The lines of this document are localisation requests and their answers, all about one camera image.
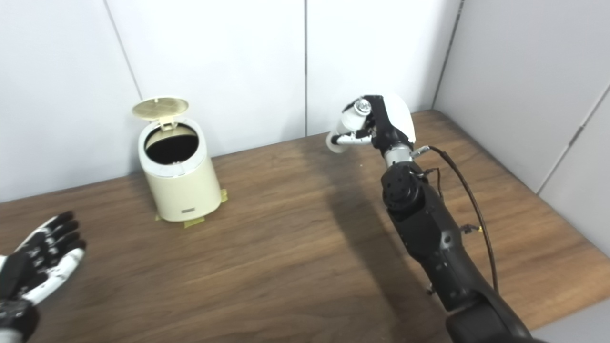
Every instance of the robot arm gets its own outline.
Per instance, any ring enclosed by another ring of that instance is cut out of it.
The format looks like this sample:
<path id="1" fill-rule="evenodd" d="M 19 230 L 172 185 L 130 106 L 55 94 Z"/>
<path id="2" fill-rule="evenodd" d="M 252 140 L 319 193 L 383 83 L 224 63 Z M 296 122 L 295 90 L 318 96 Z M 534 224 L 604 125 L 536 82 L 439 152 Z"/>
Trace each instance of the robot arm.
<path id="1" fill-rule="evenodd" d="M 358 98 L 343 111 L 326 141 L 331 150 L 342 152 L 343 144 L 353 144 L 358 137 L 362 143 L 370 141 L 386 160 L 381 183 L 387 213 L 407 252 L 452 312 L 446 325 L 453 342 L 537 342 L 476 268 L 462 245 L 460 228 L 414 162 L 431 147 L 414 150 L 415 130 L 404 101 L 397 95 Z"/>
<path id="2" fill-rule="evenodd" d="M 14 253 L 0 255 L 0 343 L 28 340 L 38 323 L 36 305 L 57 290 L 85 254 L 72 212 L 36 228 Z"/>

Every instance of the open lid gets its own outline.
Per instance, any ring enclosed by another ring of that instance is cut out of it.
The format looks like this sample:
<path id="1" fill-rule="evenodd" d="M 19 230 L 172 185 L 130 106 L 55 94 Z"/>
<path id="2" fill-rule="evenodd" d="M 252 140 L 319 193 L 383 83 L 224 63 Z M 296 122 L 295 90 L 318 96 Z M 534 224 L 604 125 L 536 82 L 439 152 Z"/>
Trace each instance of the open lid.
<path id="1" fill-rule="evenodd" d="M 175 127 L 173 117 L 184 113 L 188 102 L 179 98 L 152 98 L 135 105 L 131 112 L 144 120 L 158 120 L 161 128 L 169 130 Z"/>

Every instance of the black cable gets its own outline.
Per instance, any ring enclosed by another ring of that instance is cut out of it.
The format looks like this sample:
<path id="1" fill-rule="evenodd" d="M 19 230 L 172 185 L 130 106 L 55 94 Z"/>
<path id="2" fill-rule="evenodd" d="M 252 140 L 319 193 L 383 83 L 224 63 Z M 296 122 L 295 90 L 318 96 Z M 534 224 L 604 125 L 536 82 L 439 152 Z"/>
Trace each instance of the black cable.
<path id="1" fill-rule="evenodd" d="M 481 225 L 481 231 L 483 232 L 483 237 L 485 238 L 485 244 L 487 245 L 487 254 L 489 255 L 489 264 L 492 269 L 493 289 L 495 289 L 496 292 L 499 292 L 500 288 L 498 287 L 498 272 L 496 271 L 495 257 L 493 256 L 492 242 L 489 239 L 489 232 L 487 231 L 487 226 L 485 225 L 485 220 L 483 219 L 483 214 L 481 213 L 481 209 L 479 208 L 479 205 L 476 203 L 475 195 L 472 193 L 470 186 L 468 186 L 466 179 L 464 179 L 464 175 L 462 175 L 462 173 L 459 171 L 457 165 L 455 164 L 455 162 L 453 162 L 451 157 L 449 157 L 447 152 L 442 151 L 441 149 L 438 149 L 435 146 L 429 145 L 429 147 L 430 147 L 430 150 L 433 150 L 435 153 L 439 154 L 443 158 L 443 160 L 445 160 L 445 162 L 447 162 L 447 164 L 451 167 L 451 169 L 453 169 L 453 171 L 456 173 L 459 180 L 461 181 L 462 186 L 464 186 L 466 193 L 468 193 L 470 202 L 472 203 L 472 206 L 475 208 L 476 216 L 479 218 L 479 223 Z"/>
<path id="2" fill-rule="evenodd" d="M 443 191 L 440 189 L 440 168 L 427 169 L 424 172 L 424 175 L 427 176 L 432 172 L 436 172 L 436 189 L 439 191 L 439 198 L 442 202 L 445 202 L 445 198 L 443 197 Z"/>

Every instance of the wall seam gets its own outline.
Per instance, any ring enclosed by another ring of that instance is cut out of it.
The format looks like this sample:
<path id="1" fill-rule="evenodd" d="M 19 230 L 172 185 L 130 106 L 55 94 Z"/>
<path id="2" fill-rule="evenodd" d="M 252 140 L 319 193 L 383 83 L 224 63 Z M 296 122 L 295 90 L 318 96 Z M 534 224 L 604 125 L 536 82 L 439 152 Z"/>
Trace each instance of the wall seam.
<path id="1" fill-rule="evenodd" d="M 303 0 L 304 12 L 305 12 L 305 137 L 307 137 L 307 126 L 309 120 L 307 119 L 307 0 Z"/>
<path id="2" fill-rule="evenodd" d="M 540 188 L 538 188 L 538 191 L 536 191 L 537 195 L 540 195 L 540 193 L 542 193 L 542 191 L 544 190 L 544 187 L 546 187 L 548 181 L 551 179 L 553 174 L 555 174 L 555 171 L 559 168 L 559 166 L 561 165 L 561 162 L 563 162 L 567 153 L 570 151 L 572 146 L 574 146 L 574 143 L 576 143 L 576 141 L 578 140 L 578 137 L 584 131 L 584 128 L 587 126 L 587 124 L 589 124 L 589 121 L 591 120 L 593 115 L 597 112 L 597 109 L 600 107 L 601 102 L 604 101 L 604 99 L 606 98 L 606 96 L 608 95 L 609 92 L 610 92 L 610 84 L 608 84 L 608 86 L 606 87 L 606 90 L 601 94 L 601 97 L 597 100 L 597 102 L 595 103 L 595 106 L 593 106 L 593 109 L 587 114 L 587 116 L 583 120 L 582 124 L 580 124 L 580 126 L 578 126 L 574 135 L 572 135 L 570 142 L 568 143 L 566 148 L 561 153 L 559 159 L 557 159 L 557 162 L 555 162 L 555 164 L 553 165 L 551 170 L 548 172 L 547 177 L 544 179 L 544 181 L 542 181 L 542 185 L 540 185 Z"/>
<path id="3" fill-rule="evenodd" d="M 115 23 L 114 18 L 112 17 L 112 12 L 110 11 L 110 6 L 108 5 L 108 1 L 107 0 L 103 0 L 103 1 L 104 1 L 104 6 L 106 7 L 106 12 L 108 13 L 108 18 L 110 19 L 110 23 L 112 24 L 112 29 L 114 30 L 115 35 L 117 36 L 118 44 L 121 47 L 121 52 L 123 53 L 123 58 L 125 58 L 125 62 L 127 63 L 127 68 L 129 69 L 129 74 L 131 75 L 131 79 L 134 82 L 135 90 L 138 92 L 138 96 L 140 97 L 140 100 L 144 100 L 144 98 L 142 97 L 142 92 L 140 91 L 140 85 L 138 85 L 138 81 L 135 78 L 134 69 L 131 67 L 131 63 L 129 62 L 129 58 L 127 57 L 127 51 L 125 50 L 125 46 L 123 45 L 123 40 L 121 39 L 121 35 L 118 33 L 117 24 Z"/>
<path id="4" fill-rule="evenodd" d="M 458 30 L 458 23 L 460 16 L 462 15 L 462 8 L 464 8 L 465 0 L 462 0 L 459 4 L 459 8 L 457 9 L 456 21 L 453 24 L 453 31 L 451 32 L 451 38 L 449 39 L 449 45 L 447 46 L 447 53 L 445 53 L 445 60 L 443 61 L 443 67 L 440 69 L 439 81 L 436 84 L 436 90 L 434 91 L 434 98 L 432 99 L 432 108 L 434 109 L 434 105 L 436 105 L 436 98 L 439 95 L 440 83 L 443 81 L 443 75 L 445 74 L 445 68 L 447 67 L 447 61 L 449 60 L 449 53 L 451 52 L 451 47 L 453 46 L 453 39 L 456 36 L 456 31 Z"/>

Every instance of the wooden table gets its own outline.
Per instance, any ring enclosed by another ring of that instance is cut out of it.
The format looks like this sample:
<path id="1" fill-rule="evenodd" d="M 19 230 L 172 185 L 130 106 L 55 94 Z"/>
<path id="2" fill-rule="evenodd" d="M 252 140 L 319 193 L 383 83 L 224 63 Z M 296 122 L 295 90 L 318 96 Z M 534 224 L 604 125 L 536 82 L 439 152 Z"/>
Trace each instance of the wooden table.
<path id="1" fill-rule="evenodd" d="M 442 114 L 414 118 L 418 143 L 447 150 L 475 191 L 501 294 L 527 326 L 610 296 L 603 254 Z M 441 166 L 456 221 L 476 223 L 442 160 L 418 163 Z M 376 150 L 337 155 L 315 135 L 214 164 L 229 201 L 187 229 L 154 221 L 142 175 L 0 204 L 0 251 L 67 209 L 89 242 L 31 342 L 449 342 L 386 216 Z M 489 277 L 483 237 L 465 244 Z"/>

